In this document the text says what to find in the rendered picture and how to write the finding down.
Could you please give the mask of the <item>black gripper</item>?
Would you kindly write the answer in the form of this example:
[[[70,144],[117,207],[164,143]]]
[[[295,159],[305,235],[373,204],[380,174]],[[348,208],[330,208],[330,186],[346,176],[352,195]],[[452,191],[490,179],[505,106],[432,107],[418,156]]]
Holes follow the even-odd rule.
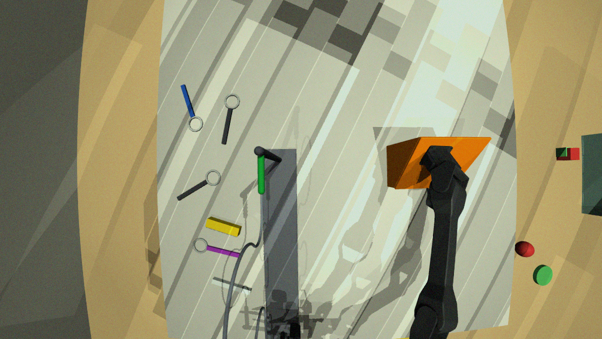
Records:
[[[287,339],[301,339],[301,326],[297,322],[291,322],[290,335]]]

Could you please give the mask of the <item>grey rectangular bar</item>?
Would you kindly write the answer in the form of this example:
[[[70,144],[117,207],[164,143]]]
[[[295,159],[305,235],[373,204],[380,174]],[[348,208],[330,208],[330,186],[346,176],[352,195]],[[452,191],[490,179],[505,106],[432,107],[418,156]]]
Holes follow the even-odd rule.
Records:
[[[221,287],[225,287],[227,289],[229,289],[230,287],[230,282],[228,280],[224,280],[224,279],[220,279],[217,277],[213,277],[212,279],[212,284],[221,286]],[[245,293],[247,295],[250,295],[252,288],[251,287],[247,287],[238,283],[234,283],[233,286],[233,290],[237,291],[237,292],[241,292],[241,293]]]

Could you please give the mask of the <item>grey ring with blue handle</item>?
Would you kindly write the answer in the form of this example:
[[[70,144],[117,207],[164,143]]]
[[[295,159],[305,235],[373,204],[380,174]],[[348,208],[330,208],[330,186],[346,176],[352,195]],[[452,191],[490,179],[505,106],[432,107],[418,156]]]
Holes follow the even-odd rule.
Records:
[[[186,105],[187,105],[187,109],[188,109],[188,111],[189,111],[189,115],[190,115],[190,119],[188,120],[188,128],[189,128],[189,129],[190,129],[192,132],[198,132],[198,131],[199,131],[199,130],[200,130],[202,127],[203,127],[203,120],[200,118],[200,116],[195,116],[195,113],[193,112],[192,103],[190,102],[190,98],[189,98],[189,95],[188,95],[188,93],[187,93],[187,89],[186,89],[186,85],[185,85],[185,84],[184,84],[184,85],[181,85],[181,91],[183,92],[183,96],[184,96],[184,99],[185,99],[185,102],[186,102]],[[197,130],[195,130],[195,129],[192,129],[192,128],[190,127],[190,121],[191,121],[193,118],[198,118],[198,119],[200,120],[200,122],[201,122],[201,124],[200,124],[200,127],[199,127]]]

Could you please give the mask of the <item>black handle with grey ring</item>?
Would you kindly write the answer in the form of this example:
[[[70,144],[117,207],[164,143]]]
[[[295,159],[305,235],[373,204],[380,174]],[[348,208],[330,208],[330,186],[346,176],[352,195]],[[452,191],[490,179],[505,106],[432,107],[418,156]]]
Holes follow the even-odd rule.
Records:
[[[218,175],[218,181],[216,183],[210,183],[208,180],[208,175],[210,172],[216,172],[216,174]],[[198,189],[202,188],[204,185],[211,185],[211,186],[215,186],[218,185],[218,183],[221,180],[221,175],[219,174],[218,171],[216,170],[210,170],[209,172],[207,172],[207,174],[205,175],[205,180],[201,181],[199,184],[197,184],[196,186],[193,186],[193,188],[190,188],[189,190],[185,191],[184,193],[182,193],[181,195],[177,196],[177,199],[180,201],[181,199],[184,199],[185,197],[187,197],[188,195],[192,194],[194,191],[198,191]]]
[[[236,96],[237,99],[238,99],[238,103],[234,107],[227,106],[227,103],[226,103],[227,102],[227,98],[230,97],[230,96],[232,96],[232,95]],[[226,119],[225,119],[224,130],[223,130],[223,133],[222,133],[221,144],[227,144],[227,139],[228,139],[228,134],[229,134],[229,128],[230,128],[230,123],[231,123],[231,118],[232,118],[232,112],[233,112],[233,109],[237,108],[238,105],[240,104],[240,99],[239,99],[238,95],[231,93],[231,94],[227,95],[227,97],[225,97],[224,103],[225,103],[225,107],[228,108],[228,111],[227,111],[227,116],[226,116]]]

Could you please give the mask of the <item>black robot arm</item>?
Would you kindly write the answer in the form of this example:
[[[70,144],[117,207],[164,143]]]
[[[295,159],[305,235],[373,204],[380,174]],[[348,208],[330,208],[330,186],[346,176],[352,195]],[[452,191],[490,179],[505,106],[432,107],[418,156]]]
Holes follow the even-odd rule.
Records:
[[[426,206],[434,210],[434,228],[428,280],[418,296],[409,339],[447,339],[459,322],[453,283],[458,220],[470,178],[452,149],[452,145],[429,145],[419,163],[431,174]]]

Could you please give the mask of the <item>grey loop with purple handle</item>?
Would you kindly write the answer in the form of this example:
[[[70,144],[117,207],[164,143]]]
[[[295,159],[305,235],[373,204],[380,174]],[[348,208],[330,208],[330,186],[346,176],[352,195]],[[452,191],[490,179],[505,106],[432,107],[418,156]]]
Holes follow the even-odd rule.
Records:
[[[203,242],[205,243],[205,245],[206,245],[206,248],[205,248],[205,250],[203,250],[203,251],[198,251],[198,250],[196,249],[196,247],[195,247],[195,242],[197,242],[197,241],[203,241]],[[195,239],[195,241],[193,242],[193,250],[195,250],[197,253],[200,253],[200,254],[202,254],[202,253],[205,253],[206,251],[212,251],[212,252],[214,252],[214,253],[225,254],[225,255],[227,255],[227,256],[236,257],[236,258],[238,258],[238,257],[239,257],[239,254],[240,254],[240,253],[238,253],[238,252],[233,252],[233,251],[231,251],[231,250],[227,250],[227,249],[222,249],[222,248],[218,248],[218,247],[209,246],[209,245],[207,244],[207,242],[206,242],[206,241],[205,241],[203,238],[198,238],[198,239]]]

